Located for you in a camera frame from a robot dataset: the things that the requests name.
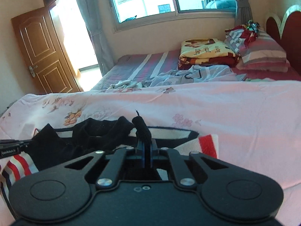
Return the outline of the striped knit sweater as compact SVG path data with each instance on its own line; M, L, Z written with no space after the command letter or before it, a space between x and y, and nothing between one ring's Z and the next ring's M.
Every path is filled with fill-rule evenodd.
M128 121L86 119L73 127L54 129L47 124L35 130L31 143L19 155L8 157L1 170L1 196L10 207L9 191L12 185L28 176L91 152L102 150L112 153L116 149L138 145L137 131L141 129L142 118ZM218 136L202 136L196 131L177 127L149 127L147 134L159 148L174 148L182 155L196 150L210 157L218 158Z

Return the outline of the pink floral quilt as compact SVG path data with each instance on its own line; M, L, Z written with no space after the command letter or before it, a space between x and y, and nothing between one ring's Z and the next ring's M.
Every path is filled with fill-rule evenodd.
M1 117L1 139L25 140L50 124L67 128L88 118L218 136L218 157L277 181L283 225L300 225L300 82L208 82L70 94L27 94Z

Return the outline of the white small garment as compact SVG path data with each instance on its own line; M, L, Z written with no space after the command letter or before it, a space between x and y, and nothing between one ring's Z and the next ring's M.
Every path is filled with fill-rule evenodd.
M108 88L109 89L130 89L130 88L142 88L143 84L141 82L136 82L132 80L124 80L119 81L116 84L111 84Z

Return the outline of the light blue garment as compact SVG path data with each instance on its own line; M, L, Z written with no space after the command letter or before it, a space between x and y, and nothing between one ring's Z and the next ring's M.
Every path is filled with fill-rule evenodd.
M193 65L188 70L170 70L142 81L143 87L181 85L204 82L243 81L246 74L236 74L227 65Z

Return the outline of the striped bed sheet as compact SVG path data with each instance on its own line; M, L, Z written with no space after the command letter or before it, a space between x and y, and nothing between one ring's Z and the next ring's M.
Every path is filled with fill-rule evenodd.
M92 90L108 89L110 85L124 80L140 82L159 73L178 69L179 50L158 54L124 55L117 64L92 88ZM234 73L246 74L250 79L271 78L273 80L300 80L297 71L290 67L286 73L264 70L232 69Z

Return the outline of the wooden door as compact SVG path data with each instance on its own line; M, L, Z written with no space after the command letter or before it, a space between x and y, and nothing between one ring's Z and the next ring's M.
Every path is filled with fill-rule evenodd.
M21 14L12 18L11 23L23 60L40 94L82 91L47 8Z

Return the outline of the folded yellow red blanket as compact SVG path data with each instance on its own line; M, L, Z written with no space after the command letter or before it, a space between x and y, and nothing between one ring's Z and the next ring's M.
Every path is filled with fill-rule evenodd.
M189 39L181 43L178 60L179 70L188 70L193 65L227 65L230 68L238 64L239 56L216 38Z

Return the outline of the striped pillow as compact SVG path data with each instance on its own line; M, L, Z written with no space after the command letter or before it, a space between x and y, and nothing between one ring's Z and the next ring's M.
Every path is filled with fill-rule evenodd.
M248 45L241 38L244 29L226 32L224 41L239 56L239 70L268 70L286 73L290 67L285 50L263 29Z

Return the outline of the red cloth with trinket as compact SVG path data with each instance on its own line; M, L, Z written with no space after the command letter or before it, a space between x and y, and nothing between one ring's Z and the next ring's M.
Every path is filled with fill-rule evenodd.
M249 20L246 24L241 24L232 29L227 29L225 32L229 34L232 31L243 30L240 38L244 39L244 45L248 46L249 43L255 41L259 36L259 28L260 25L258 22Z

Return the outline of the grey right curtain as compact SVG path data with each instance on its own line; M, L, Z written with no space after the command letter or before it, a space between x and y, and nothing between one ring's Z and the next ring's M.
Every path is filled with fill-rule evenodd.
M235 0L236 1L236 16L235 25L246 24L252 20L252 10L249 0Z

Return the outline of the grey curtain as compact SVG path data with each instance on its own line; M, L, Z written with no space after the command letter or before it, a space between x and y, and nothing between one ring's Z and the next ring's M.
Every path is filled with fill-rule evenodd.
M235 0L236 1L236 16L235 25L246 24L252 20L252 10L249 0Z
M98 0L76 0L82 18L89 31L90 39L94 48L95 55L104 76L114 66L109 43L102 28L100 8Z

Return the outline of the grey left curtain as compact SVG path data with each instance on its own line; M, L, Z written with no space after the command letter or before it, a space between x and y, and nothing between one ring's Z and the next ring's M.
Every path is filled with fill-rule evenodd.
M104 76L114 66L109 43L102 28L100 8L98 0L76 0L82 18L89 31L90 39L94 48L95 55Z

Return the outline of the red heart headboard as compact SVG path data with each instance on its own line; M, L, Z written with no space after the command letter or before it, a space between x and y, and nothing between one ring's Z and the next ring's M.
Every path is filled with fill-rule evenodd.
M300 75L300 5L287 9L283 19L274 13L266 15L265 31L287 53L291 67Z

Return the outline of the window frame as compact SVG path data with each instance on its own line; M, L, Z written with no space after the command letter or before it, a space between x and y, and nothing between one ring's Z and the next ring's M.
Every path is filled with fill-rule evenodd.
M117 31L159 22L232 17L235 0L109 0Z

